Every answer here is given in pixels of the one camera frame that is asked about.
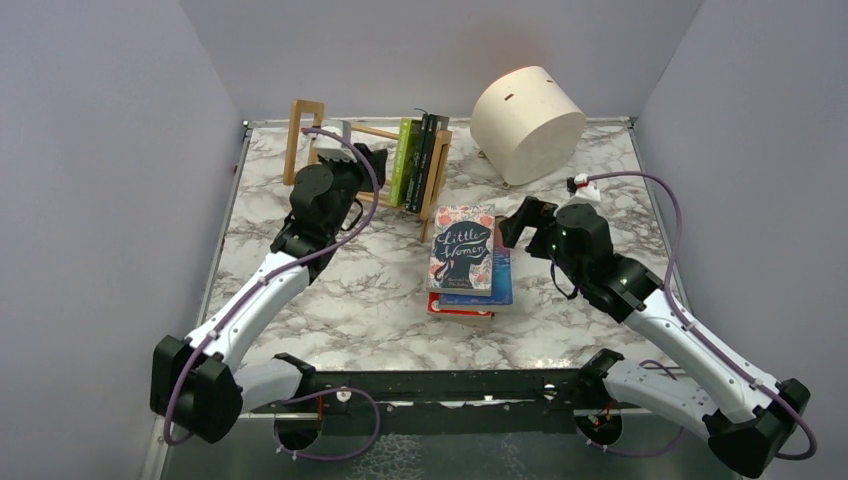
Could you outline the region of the cream cylindrical lamp shade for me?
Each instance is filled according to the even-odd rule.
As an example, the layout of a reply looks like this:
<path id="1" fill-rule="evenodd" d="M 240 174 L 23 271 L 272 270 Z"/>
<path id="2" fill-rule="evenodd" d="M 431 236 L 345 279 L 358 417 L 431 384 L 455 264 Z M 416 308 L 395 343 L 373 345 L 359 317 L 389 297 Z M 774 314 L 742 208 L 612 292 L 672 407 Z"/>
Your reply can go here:
<path id="1" fill-rule="evenodd" d="M 541 66 L 509 72 L 477 100 L 470 135 L 511 186 L 543 178 L 565 165 L 587 117 Z"/>

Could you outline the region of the floral cover book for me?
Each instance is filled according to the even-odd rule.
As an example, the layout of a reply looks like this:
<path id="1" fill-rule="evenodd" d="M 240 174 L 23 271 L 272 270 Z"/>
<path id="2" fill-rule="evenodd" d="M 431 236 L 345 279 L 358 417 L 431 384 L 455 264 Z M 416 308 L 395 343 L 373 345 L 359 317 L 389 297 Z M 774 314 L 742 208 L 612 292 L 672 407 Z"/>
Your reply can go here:
<path id="1" fill-rule="evenodd" d="M 491 293 L 495 223 L 493 204 L 436 209 L 427 270 L 429 292 L 472 296 Z"/>

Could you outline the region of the dark green hardcover book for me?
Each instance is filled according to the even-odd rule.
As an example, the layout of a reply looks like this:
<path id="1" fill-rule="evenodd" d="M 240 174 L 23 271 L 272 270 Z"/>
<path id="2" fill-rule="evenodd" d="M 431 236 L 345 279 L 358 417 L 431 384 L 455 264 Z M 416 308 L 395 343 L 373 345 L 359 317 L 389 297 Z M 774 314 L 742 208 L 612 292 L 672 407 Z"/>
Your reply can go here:
<path id="1" fill-rule="evenodd" d="M 416 177 L 414 195 L 409 204 L 413 213 L 420 213 L 423 204 L 426 182 L 429 176 L 430 167 L 434 157 L 434 148 L 436 144 L 436 136 L 439 131 L 446 130 L 450 123 L 450 117 L 445 115 L 429 114 L 426 130 L 424 132 L 424 143 L 421 149 L 419 160 L 419 170 Z"/>

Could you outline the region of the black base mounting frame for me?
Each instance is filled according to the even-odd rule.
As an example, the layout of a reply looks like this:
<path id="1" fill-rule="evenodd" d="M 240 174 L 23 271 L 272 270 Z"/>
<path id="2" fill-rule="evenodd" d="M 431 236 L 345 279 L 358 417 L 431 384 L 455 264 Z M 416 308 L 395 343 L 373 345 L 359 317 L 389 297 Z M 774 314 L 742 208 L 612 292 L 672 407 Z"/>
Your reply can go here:
<path id="1" fill-rule="evenodd" d="M 292 399 L 253 407 L 284 430 L 321 436 L 573 434 L 622 403 L 576 368 L 327 371 L 306 368 Z"/>

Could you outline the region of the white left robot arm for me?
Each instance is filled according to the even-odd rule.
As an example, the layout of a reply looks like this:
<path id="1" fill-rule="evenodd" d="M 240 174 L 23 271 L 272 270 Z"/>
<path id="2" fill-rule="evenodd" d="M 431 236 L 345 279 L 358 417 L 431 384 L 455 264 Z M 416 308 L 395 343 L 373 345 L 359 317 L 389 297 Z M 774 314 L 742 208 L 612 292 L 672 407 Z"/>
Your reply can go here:
<path id="1" fill-rule="evenodd" d="M 245 367 L 242 360 L 274 317 L 310 286 L 335 251 L 373 217 L 360 193 L 385 184 L 388 152 L 357 143 L 319 156 L 295 176 L 291 210 L 269 253 L 248 282 L 185 338 L 165 336 L 155 347 L 150 407 L 164 419 L 163 439 L 178 446 L 192 437 L 220 441 L 247 411 L 300 394 L 308 366 L 278 355 Z"/>

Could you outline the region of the red spine paperback book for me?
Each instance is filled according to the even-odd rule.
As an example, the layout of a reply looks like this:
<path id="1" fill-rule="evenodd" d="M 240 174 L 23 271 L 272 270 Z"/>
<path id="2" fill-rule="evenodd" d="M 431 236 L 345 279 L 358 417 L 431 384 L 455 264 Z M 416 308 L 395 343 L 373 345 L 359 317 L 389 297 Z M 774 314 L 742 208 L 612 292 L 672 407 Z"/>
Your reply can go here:
<path id="1" fill-rule="evenodd" d="M 462 320 L 490 320 L 493 317 L 493 313 L 489 311 L 456 310 L 442 307 L 439 298 L 440 295 L 438 293 L 429 294 L 427 303 L 427 313 L 429 315 L 439 318 Z"/>

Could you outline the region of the lime green paperback book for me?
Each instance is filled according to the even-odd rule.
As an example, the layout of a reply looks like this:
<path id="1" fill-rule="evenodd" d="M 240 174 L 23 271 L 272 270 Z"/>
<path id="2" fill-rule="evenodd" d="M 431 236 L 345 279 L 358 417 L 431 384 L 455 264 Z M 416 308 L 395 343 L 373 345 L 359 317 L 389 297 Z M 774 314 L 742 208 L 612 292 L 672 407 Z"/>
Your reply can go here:
<path id="1" fill-rule="evenodd" d="M 403 118 L 401 121 L 388 194 L 388 203 L 392 207 L 399 207 L 402 203 L 407 164 L 417 144 L 421 127 L 420 119 Z"/>

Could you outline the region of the blue cover paperback book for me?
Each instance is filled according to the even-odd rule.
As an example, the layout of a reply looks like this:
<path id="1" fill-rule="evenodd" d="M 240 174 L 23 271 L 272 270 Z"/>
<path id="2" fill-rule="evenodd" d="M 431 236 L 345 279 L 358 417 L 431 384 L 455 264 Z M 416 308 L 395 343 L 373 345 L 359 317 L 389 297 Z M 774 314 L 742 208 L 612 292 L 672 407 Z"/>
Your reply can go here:
<path id="1" fill-rule="evenodd" d="M 447 310 L 501 312 L 513 305 L 511 251 L 503 245 L 499 227 L 494 229 L 493 278 L 491 294 L 438 294 L 438 305 Z"/>

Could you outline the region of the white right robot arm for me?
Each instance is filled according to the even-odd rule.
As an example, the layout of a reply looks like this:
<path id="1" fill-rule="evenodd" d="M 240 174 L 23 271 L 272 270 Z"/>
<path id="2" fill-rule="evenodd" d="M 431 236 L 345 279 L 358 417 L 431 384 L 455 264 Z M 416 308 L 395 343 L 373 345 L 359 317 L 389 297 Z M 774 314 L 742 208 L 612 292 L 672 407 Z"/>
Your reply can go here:
<path id="1" fill-rule="evenodd" d="M 799 426 L 811 397 L 807 387 L 777 380 L 683 319 L 656 274 L 615 252 L 609 224 L 593 206 L 527 197 L 499 225 L 505 246 L 514 247 L 526 228 L 535 231 L 526 252 L 561 271 L 573 296 L 650 340 L 693 380 L 672 380 L 603 349 L 578 372 L 581 394 L 647 409 L 703 439 L 734 472 L 760 477 Z"/>

